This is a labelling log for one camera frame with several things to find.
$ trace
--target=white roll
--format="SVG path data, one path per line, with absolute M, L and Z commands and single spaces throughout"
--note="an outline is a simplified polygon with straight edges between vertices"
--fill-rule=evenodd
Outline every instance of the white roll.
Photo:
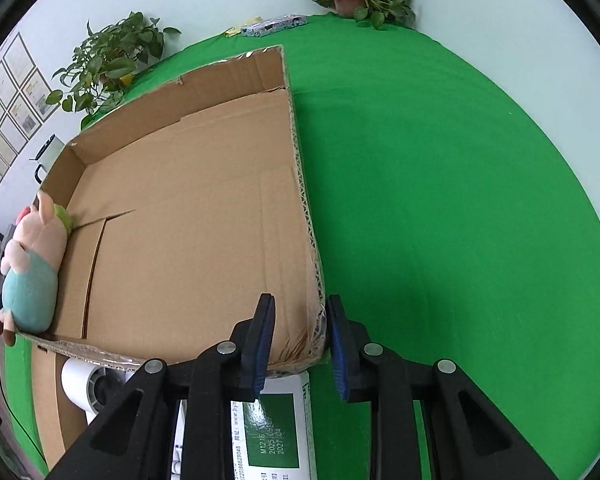
M 62 367 L 62 388 L 72 403 L 87 413 L 97 415 L 101 406 L 96 400 L 94 384 L 105 369 L 80 359 L 69 359 Z

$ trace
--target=plush toy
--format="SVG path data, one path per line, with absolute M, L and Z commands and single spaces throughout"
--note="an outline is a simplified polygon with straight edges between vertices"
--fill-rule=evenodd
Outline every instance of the plush toy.
M 39 209 L 18 215 L 4 249 L 0 321 L 4 330 L 38 334 L 51 325 L 58 295 L 58 270 L 71 234 L 71 218 L 51 197 L 38 192 Z

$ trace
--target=silver screw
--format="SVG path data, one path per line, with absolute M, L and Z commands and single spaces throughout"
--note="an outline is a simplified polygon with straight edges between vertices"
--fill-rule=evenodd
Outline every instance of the silver screw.
M 228 355 L 235 352 L 236 346 L 233 341 L 222 341 L 218 345 L 218 353 L 222 355 Z
M 158 359 L 151 359 L 144 365 L 144 371 L 148 374 L 157 374 L 160 370 L 162 370 L 162 361 Z
M 378 343 L 367 343 L 365 345 L 365 354 L 367 355 L 380 355 L 383 352 L 383 348 L 382 345 L 379 345 Z
M 449 359 L 442 359 L 438 361 L 438 370 L 443 374 L 452 374 L 456 371 L 456 363 Z

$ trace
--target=black cable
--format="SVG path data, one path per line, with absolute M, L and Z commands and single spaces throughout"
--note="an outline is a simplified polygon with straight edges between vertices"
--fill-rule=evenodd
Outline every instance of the black cable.
M 27 438 L 29 439 L 30 443 L 32 443 L 33 447 L 36 448 L 36 451 L 40 455 L 40 458 L 43 460 L 44 463 L 46 463 L 45 456 L 42 454 L 42 452 L 40 451 L 40 449 L 38 448 L 38 446 L 36 446 L 36 443 L 33 442 L 33 439 L 29 436 L 29 433 L 27 433 L 27 430 L 24 429 L 23 425 L 18 420 L 18 417 L 15 416 L 15 414 L 13 413 L 13 411 L 11 411 L 11 407 L 9 406 L 9 402 L 7 401 L 7 396 L 4 394 L 4 389 L 2 387 L 2 373 L 1 372 L 0 372 L 0 392 L 2 393 L 2 398 L 4 399 L 4 403 L 7 406 L 7 409 L 9 410 L 9 413 L 11 413 L 11 416 L 13 417 L 13 420 L 15 420 L 18 423 L 18 426 L 20 426 L 20 429 L 24 432 L 25 435 L 27 435 Z

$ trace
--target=green fabric surface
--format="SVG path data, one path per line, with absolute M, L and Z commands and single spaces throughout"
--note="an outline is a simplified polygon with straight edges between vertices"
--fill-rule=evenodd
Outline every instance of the green fabric surface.
M 42 474 L 48 474 L 46 462 L 40 456 L 42 444 L 38 435 L 36 414 L 33 410 L 33 394 L 31 389 L 31 342 L 23 337 L 16 340 L 13 347 L 4 348 L 4 387 L 7 400 L 13 415 L 18 418 L 22 427 L 33 441 L 29 440 L 16 420 L 11 417 L 11 427 L 22 450 Z
M 405 358 L 451 358 L 561 480 L 600 450 L 600 222 L 542 131 L 423 34 L 334 16 L 216 37 L 136 79 L 283 44 L 327 292 Z M 368 406 L 311 370 L 320 480 L 363 480 Z

